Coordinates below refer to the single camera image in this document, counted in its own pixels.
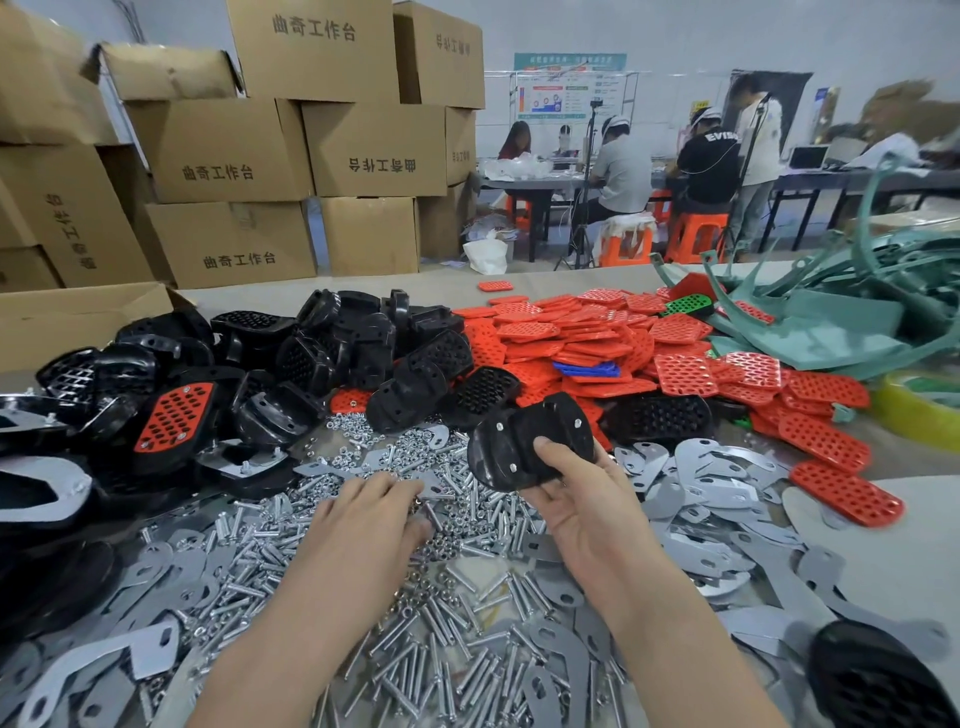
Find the person's left hand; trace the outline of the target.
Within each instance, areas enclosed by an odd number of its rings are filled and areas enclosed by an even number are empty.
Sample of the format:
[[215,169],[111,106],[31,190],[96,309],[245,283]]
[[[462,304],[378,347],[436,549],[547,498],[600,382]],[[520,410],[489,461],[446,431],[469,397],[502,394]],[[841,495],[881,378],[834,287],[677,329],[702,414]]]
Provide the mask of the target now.
[[335,498],[318,505],[296,555],[307,558],[308,573],[336,606],[377,619],[391,605],[410,560],[393,556],[392,523],[415,515],[424,489],[423,480],[380,471],[345,481]]

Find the black plastic pedal shell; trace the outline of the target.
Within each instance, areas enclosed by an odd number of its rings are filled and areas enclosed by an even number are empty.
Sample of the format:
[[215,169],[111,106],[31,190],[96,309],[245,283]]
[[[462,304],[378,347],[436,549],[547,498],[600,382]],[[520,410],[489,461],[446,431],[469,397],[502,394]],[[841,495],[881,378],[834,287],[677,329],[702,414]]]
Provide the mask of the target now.
[[558,480],[560,472],[537,454],[538,437],[565,445],[593,463],[594,435],[580,404],[564,392],[542,401],[491,412],[469,436],[466,458],[471,474],[487,489],[521,491]]

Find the person's left forearm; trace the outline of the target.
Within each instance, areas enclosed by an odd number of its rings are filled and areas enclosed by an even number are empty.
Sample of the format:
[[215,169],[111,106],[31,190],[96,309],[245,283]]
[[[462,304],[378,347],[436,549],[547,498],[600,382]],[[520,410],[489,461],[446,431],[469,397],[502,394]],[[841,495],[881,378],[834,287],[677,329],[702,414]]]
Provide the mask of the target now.
[[214,662],[185,728],[306,728],[405,571],[402,561],[326,559],[290,569],[265,610]]

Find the person's right forearm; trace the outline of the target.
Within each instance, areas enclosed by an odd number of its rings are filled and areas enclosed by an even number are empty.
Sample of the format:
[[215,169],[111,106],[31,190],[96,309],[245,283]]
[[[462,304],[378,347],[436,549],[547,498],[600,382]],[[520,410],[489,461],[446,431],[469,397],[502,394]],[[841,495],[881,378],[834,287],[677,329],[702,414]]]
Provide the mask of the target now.
[[707,601],[665,554],[618,566],[600,611],[650,728],[789,728]]

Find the black perforated pad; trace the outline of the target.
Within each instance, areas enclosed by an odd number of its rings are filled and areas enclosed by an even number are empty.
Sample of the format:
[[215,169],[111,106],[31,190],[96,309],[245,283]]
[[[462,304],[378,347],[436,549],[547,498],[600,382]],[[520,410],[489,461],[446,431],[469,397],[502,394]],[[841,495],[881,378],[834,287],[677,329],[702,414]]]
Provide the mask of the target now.
[[862,622],[820,629],[806,677],[819,712],[834,728],[960,728],[960,710],[905,645]]
[[712,410],[702,397],[653,393],[617,397],[599,427],[620,445],[650,442],[669,450],[685,440],[712,438],[716,431]]

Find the pile of red perforated pads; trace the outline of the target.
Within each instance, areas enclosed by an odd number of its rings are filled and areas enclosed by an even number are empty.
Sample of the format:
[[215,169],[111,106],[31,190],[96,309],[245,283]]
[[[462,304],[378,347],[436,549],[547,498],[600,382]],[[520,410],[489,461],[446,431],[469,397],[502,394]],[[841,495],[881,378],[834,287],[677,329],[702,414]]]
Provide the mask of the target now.
[[[586,414],[597,439],[612,441],[599,426],[616,398],[698,396],[714,422],[741,421],[805,455],[787,479],[840,516],[864,528],[885,528],[906,515],[906,504],[862,476],[871,463],[867,443],[838,426],[841,411],[858,414],[871,402],[867,388],[843,374],[794,370],[772,356],[714,347],[708,319],[664,315],[678,294],[594,288],[540,300],[495,297],[460,308],[475,368],[492,367],[519,380],[509,402],[526,407],[549,395],[569,394]],[[567,377],[559,361],[594,366],[613,361],[621,377]]]

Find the pile of grey metal brackets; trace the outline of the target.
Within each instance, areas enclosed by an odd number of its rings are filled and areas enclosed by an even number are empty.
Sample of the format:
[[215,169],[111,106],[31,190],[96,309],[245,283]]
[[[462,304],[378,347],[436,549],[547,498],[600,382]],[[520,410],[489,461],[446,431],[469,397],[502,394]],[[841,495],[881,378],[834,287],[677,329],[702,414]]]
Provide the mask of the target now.
[[[680,465],[665,447],[638,442],[615,449],[664,550],[712,607],[738,647],[769,665],[775,679],[769,694],[787,721],[799,719],[806,686],[807,648],[814,632],[827,624],[850,621],[887,632],[925,664],[944,689],[960,695],[960,627],[942,621],[900,618],[849,600],[841,577],[854,562],[836,549],[803,538],[792,526],[772,519],[770,506],[784,504],[775,477],[780,464],[748,448],[709,440],[680,444]],[[211,462],[217,474],[247,477],[275,475],[280,466],[303,475],[306,462],[293,467],[287,457],[232,467]],[[122,728],[139,691],[151,678],[175,669],[187,656],[186,636],[192,608],[210,606],[221,588],[213,569],[234,556],[235,546],[205,547],[196,527],[186,527],[197,511],[174,513],[162,528],[150,528],[152,541],[126,564],[114,590],[72,624],[21,641],[0,662],[0,728]],[[553,687],[536,712],[546,728],[567,728],[572,695],[587,700],[580,728],[603,715],[613,685],[626,676],[617,647],[581,589],[559,564],[559,553],[545,532],[528,543],[530,561],[515,567],[488,566],[468,559],[487,584],[501,572],[535,577],[546,587],[546,614],[527,615],[520,604],[507,632],[509,648],[469,652],[457,676],[433,660],[435,676],[448,689],[446,715],[459,725],[440,728],[532,728],[526,694],[537,685],[525,673],[537,662],[536,675],[551,674]],[[372,677],[411,719],[423,726],[420,703],[387,677],[391,667],[417,648],[414,642],[378,668]]]

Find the pile of black plastic shells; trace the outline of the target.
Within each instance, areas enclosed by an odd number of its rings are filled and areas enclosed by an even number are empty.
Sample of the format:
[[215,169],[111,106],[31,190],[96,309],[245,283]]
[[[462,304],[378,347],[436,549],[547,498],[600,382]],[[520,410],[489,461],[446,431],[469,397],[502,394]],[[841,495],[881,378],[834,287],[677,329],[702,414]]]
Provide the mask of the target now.
[[[316,290],[294,317],[178,308],[55,356],[24,392],[0,392],[0,646],[89,613],[172,514],[197,511],[185,527],[203,528],[224,486],[283,490],[295,475],[226,475],[211,462],[330,458],[354,440],[328,429],[334,415],[364,416],[375,435],[433,418],[467,432],[513,404],[510,372],[474,368],[464,319],[412,306],[401,289],[386,300]],[[190,383],[220,388],[213,443],[176,472],[134,475],[156,399]]]

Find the white cloth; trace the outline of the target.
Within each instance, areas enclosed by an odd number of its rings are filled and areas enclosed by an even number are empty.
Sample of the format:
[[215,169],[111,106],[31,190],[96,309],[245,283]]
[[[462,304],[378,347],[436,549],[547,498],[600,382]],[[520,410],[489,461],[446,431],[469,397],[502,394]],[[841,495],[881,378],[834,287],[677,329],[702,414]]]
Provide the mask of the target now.
[[609,217],[608,219],[600,223],[596,242],[594,243],[595,262],[597,266],[598,266],[598,257],[599,257],[599,234],[600,234],[601,228],[605,225],[608,225],[608,226],[617,225],[622,227],[633,227],[633,226],[652,227],[656,225],[656,236],[655,236],[654,246],[655,246],[655,243],[658,242],[659,225],[655,221],[651,213],[641,212],[641,213],[634,213],[634,214],[627,214],[627,215],[615,215],[615,216]]

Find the black shell with red pad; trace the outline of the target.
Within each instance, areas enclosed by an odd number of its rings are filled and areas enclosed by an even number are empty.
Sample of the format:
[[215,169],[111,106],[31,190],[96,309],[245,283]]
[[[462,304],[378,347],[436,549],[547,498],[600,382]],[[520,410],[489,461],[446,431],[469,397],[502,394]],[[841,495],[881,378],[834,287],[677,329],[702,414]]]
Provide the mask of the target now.
[[213,382],[183,384],[160,394],[134,443],[132,473],[158,478],[192,464],[215,439],[220,395]]

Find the dark work table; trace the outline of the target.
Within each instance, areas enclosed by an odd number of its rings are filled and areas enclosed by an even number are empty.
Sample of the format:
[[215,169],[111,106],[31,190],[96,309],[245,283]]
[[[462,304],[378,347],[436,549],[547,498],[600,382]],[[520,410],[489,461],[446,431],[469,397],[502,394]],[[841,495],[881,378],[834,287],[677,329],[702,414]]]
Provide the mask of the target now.
[[[838,222],[839,214],[846,201],[863,196],[872,176],[873,171],[862,168],[834,172],[800,171],[796,174],[781,174],[774,183],[773,196],[770,198],[770,213],[762,235],[759,237],[757,251],[759,253],[767,251],[783,202],[806,202],[791,248],[796,252],[804,239],[821,194],[833,191],[839,194],[829,219],[829,224],[834,225]],[[886,176],[880,181],[874,200],[888,205],[895,195],[918,195],[919,201],[923,202],[930,195],[944,192],[960,193],[960,167],[935,168],[924,176],[917,175],[916,169],[895,171],[891,176]]]
[[[486,176],[479,177],[479,188],[480,189],[497,189],[509,193],[519,193],[519,192],[542,192],[550,191],[556,192],[564,190],[566,192],[572,193],[572,201],[570,202],[570,216],[571,208],[574,201],[574,196],[578,192],[581,186],[581,176],[562,176],[562,177],[542,177],[542,178],[527,178],[527,179],[490,179]],[[589,193],[588,199],[590,199],[592,192],[595,189],[601,188],[602,183],[595,179],[590,179],[591,181],[591,191]]]

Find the pile of teal plastic frames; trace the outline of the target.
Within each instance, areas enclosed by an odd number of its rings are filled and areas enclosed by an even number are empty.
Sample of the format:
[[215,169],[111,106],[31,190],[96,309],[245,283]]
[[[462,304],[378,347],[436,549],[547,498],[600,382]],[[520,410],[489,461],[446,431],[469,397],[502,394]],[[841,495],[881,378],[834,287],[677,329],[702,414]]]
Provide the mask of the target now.
[[894,151],[871,173],[850,232],[759,283],[765,253],[734,276],[714,250],[700,259],[716,301],[707,322],[721,354],[757,353],[798,371],[866,382],[935,357],[960,353],[960,228],[911,224],[879,231],[871,206],[882,184],[920,168]]

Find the yellow-green tape roll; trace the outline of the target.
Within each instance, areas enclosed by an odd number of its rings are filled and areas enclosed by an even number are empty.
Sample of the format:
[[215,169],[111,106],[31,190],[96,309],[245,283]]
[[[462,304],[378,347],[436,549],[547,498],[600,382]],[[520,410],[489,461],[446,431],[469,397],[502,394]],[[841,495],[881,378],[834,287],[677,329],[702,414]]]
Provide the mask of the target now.
[[870,395],[870,414],[904,439],[960,454],[960,375],[891,371]]

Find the black backdrop sheet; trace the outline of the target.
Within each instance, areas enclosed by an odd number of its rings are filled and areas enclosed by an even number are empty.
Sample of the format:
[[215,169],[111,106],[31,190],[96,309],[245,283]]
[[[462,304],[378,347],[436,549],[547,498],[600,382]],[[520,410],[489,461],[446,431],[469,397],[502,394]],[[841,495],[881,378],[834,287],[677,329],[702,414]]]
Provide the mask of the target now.
[[744,75],[754,76],[757,89],[764,94],[769,94],[780,103],[781,132],[778,145],[779,150],[784,152],[791,127],[801,105],[805,89],[812,78],[812,73],[733,69],[730,73],[729,86],[723,106],[722,124],[727,131],[737,129],[741,116],[747,109],[746,105],[738,104],[732,92],[737,79]]

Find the wall poster board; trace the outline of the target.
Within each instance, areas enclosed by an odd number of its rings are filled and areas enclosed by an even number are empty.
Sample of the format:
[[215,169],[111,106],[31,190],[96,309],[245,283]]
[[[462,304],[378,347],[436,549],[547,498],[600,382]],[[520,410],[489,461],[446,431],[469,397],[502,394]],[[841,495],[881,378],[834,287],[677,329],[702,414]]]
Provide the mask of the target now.
[[627,62],[626,53],[516,52],[511,119],[562,125],[618,116],[626,100]]

